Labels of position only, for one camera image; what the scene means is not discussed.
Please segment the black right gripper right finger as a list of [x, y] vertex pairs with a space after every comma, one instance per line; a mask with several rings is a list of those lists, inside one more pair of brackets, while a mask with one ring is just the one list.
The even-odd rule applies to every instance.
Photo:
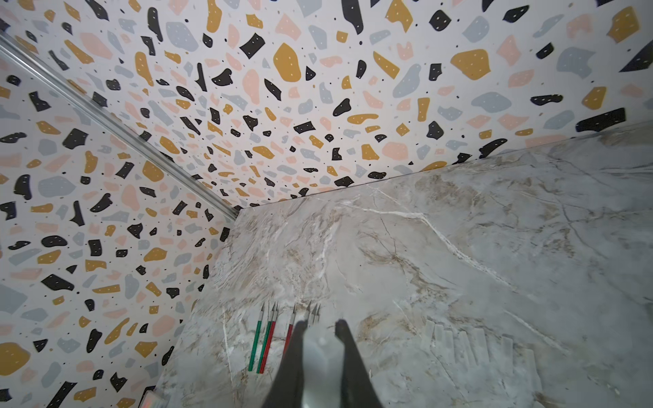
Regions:
[[335, 335], [345, 346], [341, 382], [341, 406], [347, 408], [381, 408], [381, 401], [372, 386], [369, 374], [346, 320], [341, 319], [336, 322]]

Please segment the clear cap of blue knife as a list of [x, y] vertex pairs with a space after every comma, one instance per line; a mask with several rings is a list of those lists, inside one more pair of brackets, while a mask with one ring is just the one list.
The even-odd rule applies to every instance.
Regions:
[[472, 342], [477, 363], [488, 364], [490, 361], [489, 350], [486, 341], [486, 333], [483, 328], [478, 327], [472, 330]]

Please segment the green carving knife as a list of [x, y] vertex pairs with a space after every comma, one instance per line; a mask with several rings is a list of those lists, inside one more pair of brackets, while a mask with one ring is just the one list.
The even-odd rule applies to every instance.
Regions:
[[258, 320], [257, 320], [257, 325], [255, 327], [255, 332], [254, 332], [254, 338], [253, 338], [253, 345], [251, 348], [251, 353], [249, 357], [249, 362], [248, 362], [248, 371], [252, 372], [254, 368], [254, 363], [255, 363], [255, 356], [258, 348], [258, 341], [259, 341], [259, 336], [261, 333], [261, 328], [263, 326], [263, 319], [265, 315], [265, 303], [262, 304], [259, 315], [258, 315]]
[[257, 373], [258, 374], [261, 374], [262, 370], [263, 370], [262, 367], [263, 367], [263, 363], [264, 363], [264, 359], [265, 359], [265, 353], [266, 353], [266, 350], [267, 350], [267, 347], [268, 347], [267, 344], [268, 344], [269, 337], [270, 337], [270, 330], [271, 330], [271, 326], [272, 326], [272, 321], [274, 319], [274, 315], [275, 315], [275, 304], [272, 304], [272, 306], [269, 309], [268, 321], [267, 321], [267, 325], [266, 325], [266, 328], [265, 328], [264, 341], [263, 341], [263, 345], [262, 345], [262, 349], [261, 349], [261, 353], [260, 353], [260, 357], [259, 357], [259, 361], [258, 361], [258, 367], [257, 367]]

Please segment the clear plastic knife cap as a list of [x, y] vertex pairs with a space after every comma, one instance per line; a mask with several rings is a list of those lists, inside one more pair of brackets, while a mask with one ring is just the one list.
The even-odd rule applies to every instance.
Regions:
[[435, 331], [435, 323], [433, 321], [428, 320], [425, 326], [423, 327], [421, 333], [421, 343], [420, 343], [421, 348], [427, 350], [430, 348], [434, 331]]

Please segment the clear cap of red knife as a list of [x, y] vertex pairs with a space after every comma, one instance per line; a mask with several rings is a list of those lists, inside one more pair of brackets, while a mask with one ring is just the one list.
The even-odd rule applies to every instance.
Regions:
[[455, 360], [455, 342], [453, 332], [451, 330], [445, 330], [444, 345], [449, 359]]

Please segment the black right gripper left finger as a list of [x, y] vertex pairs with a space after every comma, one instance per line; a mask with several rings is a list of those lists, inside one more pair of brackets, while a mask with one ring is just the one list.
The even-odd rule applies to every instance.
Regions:
[[306, 321], [299, 321], [295, 324], [277, 376], [262, 405], [263, 408], [300, 408], [302, 406], [303, 338], [306, 329]]

